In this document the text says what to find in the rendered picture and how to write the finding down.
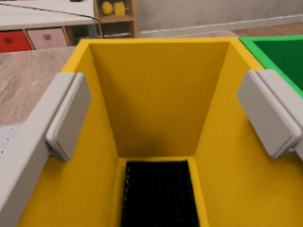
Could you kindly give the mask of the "black well plate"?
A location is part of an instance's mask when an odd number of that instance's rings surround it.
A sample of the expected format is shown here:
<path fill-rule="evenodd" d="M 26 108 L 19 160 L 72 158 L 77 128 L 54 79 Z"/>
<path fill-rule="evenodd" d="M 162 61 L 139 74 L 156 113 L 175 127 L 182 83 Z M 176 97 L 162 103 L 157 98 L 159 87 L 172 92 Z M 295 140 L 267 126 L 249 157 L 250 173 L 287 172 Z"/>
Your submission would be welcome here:
<path fill-rule="evenodd" d="M 127 163 L 121 227 L 199 227 L 187 162 Z"/>

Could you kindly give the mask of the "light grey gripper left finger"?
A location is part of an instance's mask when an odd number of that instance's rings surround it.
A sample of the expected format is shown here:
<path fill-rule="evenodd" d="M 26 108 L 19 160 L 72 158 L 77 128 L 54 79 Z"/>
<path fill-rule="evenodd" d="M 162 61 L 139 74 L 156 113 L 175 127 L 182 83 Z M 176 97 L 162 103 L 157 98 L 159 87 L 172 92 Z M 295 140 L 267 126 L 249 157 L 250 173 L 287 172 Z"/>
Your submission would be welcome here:
<path fill-rule="evenodd" d="M 0 227 L 16 227 L 48 157 L 69 162 L 92 101 L 86 76 L 58 73 L 0 158 Z"/>

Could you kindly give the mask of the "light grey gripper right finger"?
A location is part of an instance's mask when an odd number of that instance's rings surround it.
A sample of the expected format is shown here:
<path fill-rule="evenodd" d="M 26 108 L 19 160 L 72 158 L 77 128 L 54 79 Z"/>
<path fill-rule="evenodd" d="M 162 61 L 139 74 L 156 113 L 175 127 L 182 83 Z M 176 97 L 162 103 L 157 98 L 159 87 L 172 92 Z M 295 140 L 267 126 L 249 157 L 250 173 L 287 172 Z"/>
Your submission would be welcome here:
<path fill-rule="evenodd" d="M 237 99 L 273 159 L 303 160 L 303 99 L 275 70 L 248 70 Z"/>

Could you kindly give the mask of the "green bin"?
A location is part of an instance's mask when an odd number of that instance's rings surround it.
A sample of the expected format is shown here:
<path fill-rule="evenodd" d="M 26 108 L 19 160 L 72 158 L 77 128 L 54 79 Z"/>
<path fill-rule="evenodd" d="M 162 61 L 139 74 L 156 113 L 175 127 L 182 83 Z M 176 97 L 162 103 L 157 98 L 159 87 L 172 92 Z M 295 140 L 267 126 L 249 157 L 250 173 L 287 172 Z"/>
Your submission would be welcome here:
<path fill-rule="evenodd" d="M 239 37 L 263 69 L 275 69 L 303 99 L 303 36 Z"/>

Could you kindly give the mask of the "grey flat base plate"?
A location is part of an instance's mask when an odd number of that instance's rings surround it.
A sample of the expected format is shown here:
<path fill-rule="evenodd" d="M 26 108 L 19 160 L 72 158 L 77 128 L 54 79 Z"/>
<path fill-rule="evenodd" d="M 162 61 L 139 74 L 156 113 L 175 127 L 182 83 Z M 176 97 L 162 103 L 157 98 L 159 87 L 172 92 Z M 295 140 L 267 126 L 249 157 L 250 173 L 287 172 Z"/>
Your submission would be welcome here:
<path fill-rule="evenodd" d="M 24 122 L 0 126 L 0 158 Z"/>

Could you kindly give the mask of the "yellow recycle bin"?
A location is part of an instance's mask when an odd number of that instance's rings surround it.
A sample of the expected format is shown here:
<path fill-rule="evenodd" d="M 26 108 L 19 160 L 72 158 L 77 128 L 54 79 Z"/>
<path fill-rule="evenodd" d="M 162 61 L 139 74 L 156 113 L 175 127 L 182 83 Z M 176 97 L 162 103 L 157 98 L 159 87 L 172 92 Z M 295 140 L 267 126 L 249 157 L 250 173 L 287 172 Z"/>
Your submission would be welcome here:
<path fill-rule="evenodd" d="M 127 163 L 187 162 L 200 227 L 303 227 L 303 160 L 273 159 L 236 98 L 264 70 L 234 38 L 81 40 L 92 101 L 17 227 L 121 227 Z"/>

